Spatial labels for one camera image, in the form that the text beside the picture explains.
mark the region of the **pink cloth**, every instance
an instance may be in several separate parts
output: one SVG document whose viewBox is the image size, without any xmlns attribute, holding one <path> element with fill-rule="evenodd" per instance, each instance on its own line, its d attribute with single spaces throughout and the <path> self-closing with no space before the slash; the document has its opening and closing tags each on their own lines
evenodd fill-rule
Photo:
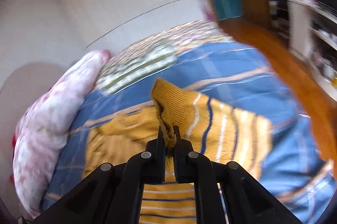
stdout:
<svg viewBox="0 0 337 224">
<path fill-rule="evenodd" d="M 68 129 L 109 57 L 107 51 L 86 54 L 28 108 L 16 126 L 14 184 L 17 196 L 33 218 L 40 214 L 43 194 L 67 144 Z"/>
</svg>

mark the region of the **metal screw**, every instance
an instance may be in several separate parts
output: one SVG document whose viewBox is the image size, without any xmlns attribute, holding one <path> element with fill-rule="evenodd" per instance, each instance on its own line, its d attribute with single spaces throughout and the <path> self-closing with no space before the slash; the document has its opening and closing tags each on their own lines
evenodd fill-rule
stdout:
<svg viewBox="0 0 337 224">
<path fill-rule="evenodd" d="M 199 153 L 192 151 L 188 153 L 188 156 L 190 158 L 197 158 L 199 156 Z"/>
<path fill-rule="evenodd" d="M 235 161 L 230 161 L 230 162 L 227 163 L 227 165 L 232 170 L 235 170 L 235 169 L 239 168 L 239 164 Z"/>
<path fill-rule="evenodd" d="M 150 152 L 142 152 L 140 156 L 142 158 L 150 158 L 152 155 Z"/>
<path fill-rule="evenodd" d="M 101 170 L 104 171 L 104 172 L 106 172 L 110 169 L 111 169 L 111 164 L 109 164 L 109 163 L 104 163 L 104 164 L 101 165 Z"/>
</svg>

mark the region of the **orange brown floor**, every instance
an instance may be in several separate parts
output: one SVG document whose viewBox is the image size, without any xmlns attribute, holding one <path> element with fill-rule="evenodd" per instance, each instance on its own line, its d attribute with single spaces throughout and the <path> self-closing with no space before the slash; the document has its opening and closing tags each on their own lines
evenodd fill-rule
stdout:
<svg viewBox="0 0 337 224">
<path fill-rule="evenodd" d="M 312 119 L 313 134 L 323 159 L 335 162 L 337 145 L 334 128 L 335 102 L 311 78 L 309 70 L 297 60 L 272 32 L 242 18 L 219 22 L 219 26 L 238 42 L 256 47 L 271 63 L 275 72 L 289 86 Z"/>
</svg>

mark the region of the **yellow sweater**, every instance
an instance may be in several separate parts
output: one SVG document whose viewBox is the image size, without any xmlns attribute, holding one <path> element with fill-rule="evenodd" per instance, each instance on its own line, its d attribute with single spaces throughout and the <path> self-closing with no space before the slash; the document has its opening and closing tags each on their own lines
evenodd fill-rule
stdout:
<svg viewBox="0 0 337 224">
<path fill-rule="evenodd" d="M 151 95 L 155 107 L 115 115 L 91 129 L 83 177 L 104 162 L 121 164 L 144 151 L 146 143 L 157 137 L 159 125 L 167 146 L 176 143 L 173 126 L 177 125 L 195 151 L 223 164 L 237 161 L 256 179 L 260 177 L 261 160 L 272 148 L 269 120 L 161 78 Z M 139 223 L 195 223 L 193 185 L 176 184 L 172 164 L 167 163 L 166 183 L 144 187 Z"/>
</svg>

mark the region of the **bed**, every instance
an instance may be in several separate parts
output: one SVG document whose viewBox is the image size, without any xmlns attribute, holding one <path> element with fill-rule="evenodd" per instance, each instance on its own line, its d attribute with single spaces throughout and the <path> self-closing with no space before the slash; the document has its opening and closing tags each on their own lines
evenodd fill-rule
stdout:
<svg viewBox="0 0 337 224">
<path fill-rule="evenodd" d="M 272 144 L 267 153 L 257 159 L 265 148 L 264 142 L 259 140 L 256 145 L 252 136 L 249 143 L 258 170 L 255 177 L 303 223 L 317 221 L 336 191 L 336 181 L 333 161 L 320 159 L 310 131 L 310 117 L 257 49 L 236 42 L 214 23 L 205 21 L 179 25 L 143 39 L 104 66 L 95 89 L 69 129 L 68 143 L 43 196 L 43 211 L 104 160 L 114 165 L 126 162 L 132 154 L 145 149 L 147 140 L 156 138 L 155 134 L 147 134 L 135 140 L 117 134 L 109 138 L 110 150 L 104 153 L 94 144 L 97 128 L 109 126 L 111 131 L 124 132 L 119 119 L 134 113 L 142 113 L 137 118 L 155 115 L 150 93 L 159 77 L 181 89 L 200 92 L 268 119 Z M 174 181 L 168 180 L 166 186 L 172 190 Z M 193 205 L 191 187 L 186 185 L 185 193 L 175 196 L 183 202 L 180 206 Z M 140 223 L 169 223 L 172 218 L 177 223 L 195 222 L 193 210 L 171 217 L 165 206 L 172 203 L 159 202 L 166 199 L 160 188 L 148 192 Z"/>
</svg>

